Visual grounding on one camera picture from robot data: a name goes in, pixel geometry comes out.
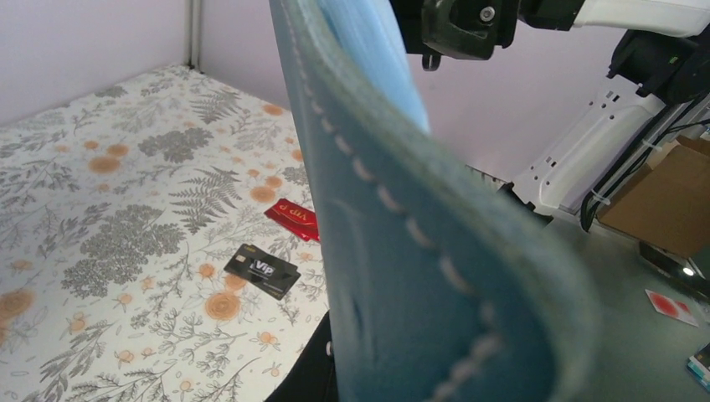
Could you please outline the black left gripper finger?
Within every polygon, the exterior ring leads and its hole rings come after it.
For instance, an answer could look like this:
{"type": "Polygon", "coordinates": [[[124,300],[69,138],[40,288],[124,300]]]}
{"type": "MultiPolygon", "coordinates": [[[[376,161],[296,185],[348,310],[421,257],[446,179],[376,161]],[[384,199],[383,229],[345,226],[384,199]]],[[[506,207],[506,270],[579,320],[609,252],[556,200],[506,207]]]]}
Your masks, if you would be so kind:
{"type": "Polygon", "coordinates": [[[293,368],[266,402],[338,402],[330,315],[319,322],[293,368]]]}

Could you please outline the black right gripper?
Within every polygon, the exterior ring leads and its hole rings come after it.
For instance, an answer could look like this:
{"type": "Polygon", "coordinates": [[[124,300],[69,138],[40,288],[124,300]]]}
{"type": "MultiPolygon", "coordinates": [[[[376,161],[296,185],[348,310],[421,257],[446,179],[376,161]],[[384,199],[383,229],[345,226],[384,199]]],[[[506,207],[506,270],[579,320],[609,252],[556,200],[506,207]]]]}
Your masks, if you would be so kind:
{"type": "Polygon", "coordinates": [[[514,39],[519,1],[390,0],[407,54],[435,71],[444,57],[489,60],[514,39]]]}

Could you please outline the black credit card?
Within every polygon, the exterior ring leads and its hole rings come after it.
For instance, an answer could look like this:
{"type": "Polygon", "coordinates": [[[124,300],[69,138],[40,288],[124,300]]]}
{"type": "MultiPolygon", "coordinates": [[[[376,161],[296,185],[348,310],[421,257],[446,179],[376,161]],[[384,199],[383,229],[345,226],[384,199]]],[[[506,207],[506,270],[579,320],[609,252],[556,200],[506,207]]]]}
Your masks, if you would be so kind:
{"type": "Polygon", "coordinates": [[[224,270],[246,280],[277,301],[281,301],[301,277],[296,265],[247,244],[238,248],[224,270]]]}

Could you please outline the red credit card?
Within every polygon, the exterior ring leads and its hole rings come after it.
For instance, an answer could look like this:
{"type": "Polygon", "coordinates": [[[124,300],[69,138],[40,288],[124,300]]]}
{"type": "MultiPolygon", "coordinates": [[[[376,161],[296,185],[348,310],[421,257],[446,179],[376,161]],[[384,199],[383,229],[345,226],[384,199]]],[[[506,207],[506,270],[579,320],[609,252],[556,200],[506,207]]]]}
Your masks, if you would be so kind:
{"type": "Polygon", "coordinates": [[[321,241],[316,214],[286,198],[280,198],[264,215],[304,241],[321,241]]]}

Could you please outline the blue card holder wallet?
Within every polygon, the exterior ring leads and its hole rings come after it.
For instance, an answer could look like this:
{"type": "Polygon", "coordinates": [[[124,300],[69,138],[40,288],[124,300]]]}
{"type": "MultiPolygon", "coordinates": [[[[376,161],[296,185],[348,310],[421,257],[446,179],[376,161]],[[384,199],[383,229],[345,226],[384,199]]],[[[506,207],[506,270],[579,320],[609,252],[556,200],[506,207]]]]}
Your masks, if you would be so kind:
{"type": "Polygon", "coordinates": [[[599,303],[559,238],[430,136],[387,1],[273,1],[341,401],[576,401],[599,303]]]}

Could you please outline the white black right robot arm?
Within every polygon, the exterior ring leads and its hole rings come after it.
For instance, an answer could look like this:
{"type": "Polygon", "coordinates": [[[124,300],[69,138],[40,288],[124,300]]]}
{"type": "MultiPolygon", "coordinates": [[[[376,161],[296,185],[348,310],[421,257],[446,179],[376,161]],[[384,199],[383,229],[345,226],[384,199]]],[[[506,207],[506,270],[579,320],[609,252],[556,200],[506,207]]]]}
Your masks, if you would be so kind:
{"type": "Polygon", "coordinates": [[[584,176],[629,140],[639,140],[673,107],[709,88],[706,1],[395,1],[409,54],[436,70],[444,57],[488,60],[512,44],[518,23],[569,31],[622,28],[605,84],[586,112],[502,192],[550,219],[584,176]]]}

